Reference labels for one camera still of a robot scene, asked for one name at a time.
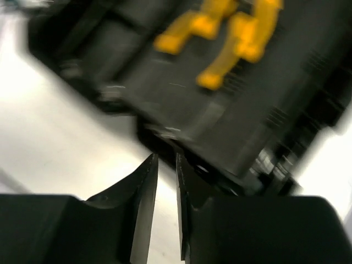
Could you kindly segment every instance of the yellow plastic part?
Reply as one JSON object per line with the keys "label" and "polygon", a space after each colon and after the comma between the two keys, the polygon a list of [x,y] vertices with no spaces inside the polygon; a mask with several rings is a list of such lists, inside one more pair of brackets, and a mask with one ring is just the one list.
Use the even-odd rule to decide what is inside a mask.
{"label": "yellow plastic part", "polygon": [[179,16],[163,34],[155,39],[156,50],[173,55],[179,54],[191,36],[191,22],[195,14],[194,11],[188,11]]}
{"label": "yellow plastic part", "polygon": [[192,33],[208,40],[214,40],[223,18],[235,8],[234,0],[204,0],[200,12],[196,14],[192,22]]}
{"label": "yellow plastic part", "polygon": [[261,59],[265,47],[274,33],[283,0],[255,0],[253,15],[235,13],[235,0],[204,0],[199,12],[188,11],[156,38],[155,48],[173,55],[179,54],[191,35],[213,40],[222,20],[229,19],[229,29],[224,47],[214,62],[196,79],[210,90],[217,90],[223,78],[238,62],[245,59],[255,63]]}
{"label": "yellow plastic part", "polygon": [[272,37],[282,0],[256,0],[254,16],[247,22],[247,31],[238,36],[241,44],[234,47],[234,53],[251,63],[258,62]]}
{"label": "yellow plastic part", "polygon": [[196,79],[198,85],[210,90],[219,89],[226,73],[237,64],[240,58],[233,52],[237,42],[234,32],[236,28],[241,29],[240,23],[242,21],[237,16],[230,18],[225,45],[214,62],[198,75]]}
{"label": "yellow plastic part", "polygon": [[240,58],[258,62],[274,33],[282,0],[256,0],[254,15],[238,12],[230,19],[227,40],[215,61],[196,79],[197,84],[217,90]]}

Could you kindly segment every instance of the yellow clip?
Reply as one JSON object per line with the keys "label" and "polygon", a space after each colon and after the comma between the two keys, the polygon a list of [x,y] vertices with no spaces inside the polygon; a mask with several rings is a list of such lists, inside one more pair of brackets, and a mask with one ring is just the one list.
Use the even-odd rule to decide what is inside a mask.
{"label": "yellow clip", "polygon": [[274,33],[282,0],[256,0],[254,16],[238,12],[229,21],[227,40],[215,61],[196,79],[197,84],[217,90],[223,78],[238,62],[258,62]]}
{"label": "yellow clip", "polygon": [[169,28],[155,41],[154,46],[158,51],[177,55],[182,50],[184,44],[191,36],[191,22],[195,17],[195,12],[188,11],[179,16]]}
{"label": "yellow clip", "polygon": [[236,8],[234,0],[205,0],[192,22],[192,33],[208,40],[215,39],[223,18]]}
{"label": "yellow clip", "polygon": [[282,9],[282,0],[256,0],[254,15],[246,24],[246,32],[238,34],[234,53],[248,62],[258,62],[272,37]]}
{"label": "yellow clip", "polygon": [[235,11],[234,0],[205,0],[201,11],[187,11],[159,35],[154,46],[158,51],[176,55],[191,35],[214,39],[225,16]]}
{"label": "yellow clip", "polygon": [[[200,86],[217,90],[222,86],[226,73],[239,59],[255,63],[263,56],[274,33],[279,10],[283,8],[283,0],[255,1],[253,15],[239,12],[230,18],[223,49],[196,79]],[[176,55],[191,35],[213,40],[222,20],[232,15],[237,6],[235,0],[205,0],[199,12],[190,10],[181,15],[156,38],[154,45],[161,52]]]}

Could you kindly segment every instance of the white surface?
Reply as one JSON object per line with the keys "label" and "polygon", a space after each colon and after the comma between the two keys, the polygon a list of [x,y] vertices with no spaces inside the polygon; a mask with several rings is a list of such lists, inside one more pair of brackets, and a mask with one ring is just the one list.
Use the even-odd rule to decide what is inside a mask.
{"label": "white surface", "polygon": [[7,185],[0,183],[0,194],[15,194],[16,192],[12,190]]}
{"label": "white surface", "polygon": [[[102,114],[27,54],[24,21],[7,20],[0,43],[0,168],[29,191],[81,199],[131,173],[149,151],[131,117]],[[295,176],[297,194],[326,197],[341,219],[351,201],[352,109],[322,131]],[[160,164],[149,263],[181,263],[175,174]]]}

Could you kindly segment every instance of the black plastic object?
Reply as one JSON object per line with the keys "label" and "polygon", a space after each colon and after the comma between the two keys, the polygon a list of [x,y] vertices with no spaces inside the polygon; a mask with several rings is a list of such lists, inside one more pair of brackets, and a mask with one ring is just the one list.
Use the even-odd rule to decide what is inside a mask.
{"label": "black plastic object", "polygon": [[111,92],[111,82],[179,3],[55,0],[29,21],[29,50],[104,111],[125,111],[119,91]]}
{"label": "black plastic object", "polygon": [[158,158],[87,201],[0,195],[0,263],[147,263]]}
{"label": "black plastic object", "polygon": [[339,218],[320,197],[234,197],[177,157],[181,258],[186,264],[351,263]]}
{"label": "black plastic object", "polygon": [[215,41],[193,37],[178,56],[152,45],[201,2],[56,1],[30,20],[29,48],[101,109],[131,107],[246,194],[285,194],[317,132],[350,101],[352,1],[285,0],[264,57],[241,60],[216,92],[195,79],[221,50],[226,23]]}
{"label": "black plastic object", "polygon": [[[317,197],[237,197],[210,186],[177,155],[181,259],[186,264],[350,264],[333,208]],[[143,264],[157,156],[87,201],[0,195],[0,263]]]}

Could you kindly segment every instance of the white table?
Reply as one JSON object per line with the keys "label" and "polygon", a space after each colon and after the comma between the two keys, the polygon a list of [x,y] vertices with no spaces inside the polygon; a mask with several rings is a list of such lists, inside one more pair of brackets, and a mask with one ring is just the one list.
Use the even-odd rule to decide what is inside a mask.
{"label": "white table", "polygon": [[[104,115],[90,105],[28,54],[25,19],[6,18],[0,31],[0,169],[21,189],[6,186],[0,174],[0,191],[86,199],[131,173],[150,154],[135,137],[134,118]],[[319,134],[295,173],[302,186],[297,194],[325,197],[343,221],[352,202],[351,120],[352,108],[339,134]],[[181,263],[175,182],[175,172],[160,162],[152,264]]]}

